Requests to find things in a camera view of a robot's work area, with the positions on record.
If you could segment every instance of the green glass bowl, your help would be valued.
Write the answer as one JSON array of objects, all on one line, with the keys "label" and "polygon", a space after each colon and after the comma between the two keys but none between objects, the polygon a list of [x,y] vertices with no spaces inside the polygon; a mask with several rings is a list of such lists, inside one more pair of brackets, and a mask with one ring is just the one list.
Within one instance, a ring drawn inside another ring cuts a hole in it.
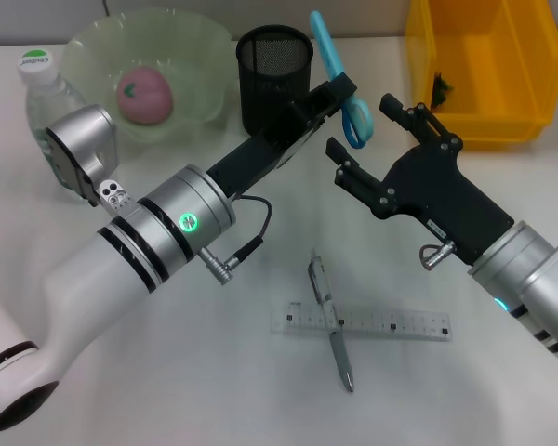
[{"label": "green glass bowl", "polygon": [[[115,90],[128,70],[145,65],[164,75],[174,99],[160,124],[140,125],[120,113]],[[237,78],[230,33],[192,12],[147,7],[94,22],[64,48],[60,73],[87,103],[101,104],[119,131],[157,143],[172,140],[185,125],[214,119],[225,90]]]}]

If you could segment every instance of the yellow plastic bin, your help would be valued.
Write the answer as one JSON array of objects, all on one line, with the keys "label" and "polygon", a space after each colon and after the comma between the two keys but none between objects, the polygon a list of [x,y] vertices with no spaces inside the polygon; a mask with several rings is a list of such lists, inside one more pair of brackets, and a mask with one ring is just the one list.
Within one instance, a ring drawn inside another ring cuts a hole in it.
[{"label": "yellow plastic bin", "polygon": [[547,0],[411,0],[405,35],[414,102],[431,104],[440,73],[452,90],[433,112],[468,148],[527,141],[551,122],[558,30]]}]

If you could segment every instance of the bottle cap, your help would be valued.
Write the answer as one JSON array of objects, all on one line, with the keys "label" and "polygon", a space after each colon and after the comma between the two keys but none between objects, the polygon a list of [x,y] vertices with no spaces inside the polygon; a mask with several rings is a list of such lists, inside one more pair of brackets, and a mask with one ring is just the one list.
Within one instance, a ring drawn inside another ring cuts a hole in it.
[{"label": "bottle cap", "polygon": [[19,75],[27,86],[47,85],[58,78],[58,66],[48,51],[32,49],[19,59]]}]

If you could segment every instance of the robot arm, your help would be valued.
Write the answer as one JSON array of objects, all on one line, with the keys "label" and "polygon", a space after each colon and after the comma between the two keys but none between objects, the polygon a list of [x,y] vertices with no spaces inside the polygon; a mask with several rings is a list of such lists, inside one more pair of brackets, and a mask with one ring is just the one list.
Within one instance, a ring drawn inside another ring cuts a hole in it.
[{"label": "robot arm", "polygon": [[[514,220],[458,170],[463,141],[449,133],[424,104],[404,110],[385,95],[380,110],[409,131],[419,145],[379,181],[364,171],[335,139],[326,154],[339,167],[335,183],[379,219],[406,214],[442,245],[419,250],[432,270],[455,254],[469,273],[538,341],[558,357],[558,247]],[[429,249],[434,252],[426,256]]]},{"label": "robot arm", "polygon": [[117,166],[114,126],[101,107],[48,128],[66,183],[113,220],[44,278],[50,320],[44,346],[27,340],[0,309],[0,431],[33,414],[86,346],[195,256],[228,282],[262,242],[255,237],[226,262],[208,251],[235,223],[232,200],[288,161],[355,88],[345,74],[319,85],[208,172],[188,165],[137,202],[109,179]]}]

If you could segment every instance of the green indicator light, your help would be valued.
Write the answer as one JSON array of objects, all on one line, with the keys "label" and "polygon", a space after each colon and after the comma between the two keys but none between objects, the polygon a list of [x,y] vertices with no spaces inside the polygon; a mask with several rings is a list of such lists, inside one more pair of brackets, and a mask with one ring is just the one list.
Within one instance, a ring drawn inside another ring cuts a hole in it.
[{"label": "green indicator light", "polygon": [[198,218],[188,212],[179,218],[179,227],[185,232],[192,232],[198,228]]}]

